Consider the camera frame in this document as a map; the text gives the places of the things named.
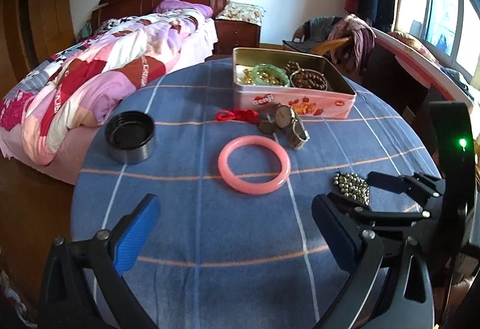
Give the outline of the pink jade bangle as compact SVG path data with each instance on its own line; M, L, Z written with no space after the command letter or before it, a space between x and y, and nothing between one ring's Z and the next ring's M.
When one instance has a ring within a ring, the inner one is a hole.
M222 180L234 191L263 196L287 182L291 162L286 149L273 139L244 135L224 145L217 168Z

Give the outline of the silver wrist watch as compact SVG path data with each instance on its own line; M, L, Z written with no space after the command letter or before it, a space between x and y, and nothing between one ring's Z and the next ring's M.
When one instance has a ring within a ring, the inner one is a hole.
M266 135L273 135L280 130L286 136L289 146L295 150L301 149L310 140L309 133L299 115L292 107L285 104L278 104L272 119L261 121L258 128Z

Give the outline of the red string knot charm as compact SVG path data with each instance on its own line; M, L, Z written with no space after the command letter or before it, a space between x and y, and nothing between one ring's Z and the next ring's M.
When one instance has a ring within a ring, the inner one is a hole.
M243 121L258 125L260 123L260 114L252 109L221 110L216 113L216 121Z

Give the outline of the green bangle with beads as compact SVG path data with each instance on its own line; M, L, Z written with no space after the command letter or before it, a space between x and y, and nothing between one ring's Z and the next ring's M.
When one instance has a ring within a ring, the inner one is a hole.
M258 64L251 70L252 83L256 86L289 87L290 80L284 69L271 64Z

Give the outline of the desk with pink cloth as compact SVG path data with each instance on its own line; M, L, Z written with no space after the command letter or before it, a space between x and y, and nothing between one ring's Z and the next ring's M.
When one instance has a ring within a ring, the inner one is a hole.
M479 136L479 93L474 88L464 92L440 65L389 34L378 29L374 33L375 47L361 84L399 113L429 154L437 151L429 115L432 101L464 103L469 110L473 136Z

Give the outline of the pink clothes on chair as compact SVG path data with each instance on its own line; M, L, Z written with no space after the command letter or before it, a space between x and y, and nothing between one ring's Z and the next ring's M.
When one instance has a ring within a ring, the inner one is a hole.
M337 22L330 31L327 40L352 37L353 40L353 68L360 71L368 61L368 57L375 46L376 35L373 29L362 19L350 14Z

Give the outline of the blue plaid tablecloth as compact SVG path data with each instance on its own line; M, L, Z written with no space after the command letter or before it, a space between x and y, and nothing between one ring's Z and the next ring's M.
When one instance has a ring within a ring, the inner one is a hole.
M71 234L91 238L131 213L146 194L160 219L125 280L161 328L310 328L348 274L339 269L312 219L312 199L338 172L435 175L411 126L383 100L357 89L343 120L306 117L310 139L289 149L288 182L266 196L234 191L220 177L224 145L259 129L217 121L233 107L233 64L210 60L136 91L120 111L155 123L155 147L142 163L113 160L99 131L78 174Z

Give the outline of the black round metal lid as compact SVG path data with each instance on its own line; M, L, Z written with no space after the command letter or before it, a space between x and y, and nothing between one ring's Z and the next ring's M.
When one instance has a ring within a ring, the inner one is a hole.
M124 111L105 127L110 156L121 164L135 165L148 159L155 146L155 123L146 113Z

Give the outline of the wooden bed with headboard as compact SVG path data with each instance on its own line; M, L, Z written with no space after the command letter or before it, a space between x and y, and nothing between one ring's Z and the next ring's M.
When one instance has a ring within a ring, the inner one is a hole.
M43 61L1 100L1 154L72 184L125 98L213 54L227 0L101 0L93 33Z

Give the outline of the wicker chair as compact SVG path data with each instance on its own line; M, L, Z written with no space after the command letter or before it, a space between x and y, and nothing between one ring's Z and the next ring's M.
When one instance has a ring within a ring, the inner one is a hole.
M330 32L341 17L313 17L295 30L291 40L283 40L282 47L285 51L311 53L321 43L327 41Z

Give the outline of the pink cookie tin box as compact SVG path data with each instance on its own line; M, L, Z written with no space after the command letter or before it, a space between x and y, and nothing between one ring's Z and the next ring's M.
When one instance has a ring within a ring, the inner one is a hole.
M306 87L256 86L248 78L258 64L300 69ZM348 116L356 92L339 71L321 56L292 51L238 47L233 50L233 104L235 108L272 113L289 105L302 117L341 119Z

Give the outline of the pink patchwork quilt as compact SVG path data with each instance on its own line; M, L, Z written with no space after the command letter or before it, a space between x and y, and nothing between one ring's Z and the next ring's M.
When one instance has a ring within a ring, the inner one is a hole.
M195 8L124 19L26 76L1 100L1 132L18 128L28 158L49 165L70 130L102 125L122 99L173 71L205 21Z

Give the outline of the dark wood nightstand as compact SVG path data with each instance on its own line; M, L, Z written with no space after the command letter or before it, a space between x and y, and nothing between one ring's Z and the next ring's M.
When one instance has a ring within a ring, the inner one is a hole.
M230 55L236 47L259 47L260 27L244 21L216 20L215 55Z

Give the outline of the floral cushion on nightstand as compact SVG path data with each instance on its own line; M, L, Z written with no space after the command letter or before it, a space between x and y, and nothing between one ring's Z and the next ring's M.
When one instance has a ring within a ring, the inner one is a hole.
M264 13L265 11L261 6L229 0L216 15L216 20L241 21L261 26Z

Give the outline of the brown wooden wardrobe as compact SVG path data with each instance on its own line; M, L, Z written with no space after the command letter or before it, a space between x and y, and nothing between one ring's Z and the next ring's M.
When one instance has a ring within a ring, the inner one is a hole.
M74 42L69 0L1 0L1 95Z

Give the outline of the purple pillow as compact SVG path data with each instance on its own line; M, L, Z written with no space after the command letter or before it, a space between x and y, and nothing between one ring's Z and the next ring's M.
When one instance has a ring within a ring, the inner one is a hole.
M158 4L153 12L156 13L166 13L174 10L183 10L183 9L194 9L199 11L205 18L212 18L213 9L204 4L190 3L187 1L181 0L163 0Z

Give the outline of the window with white frame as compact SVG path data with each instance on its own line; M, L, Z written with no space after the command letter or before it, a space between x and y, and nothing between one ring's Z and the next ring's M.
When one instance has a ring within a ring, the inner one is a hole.
M479 15L471 0L400 0L395 29L472 80L479 65Z

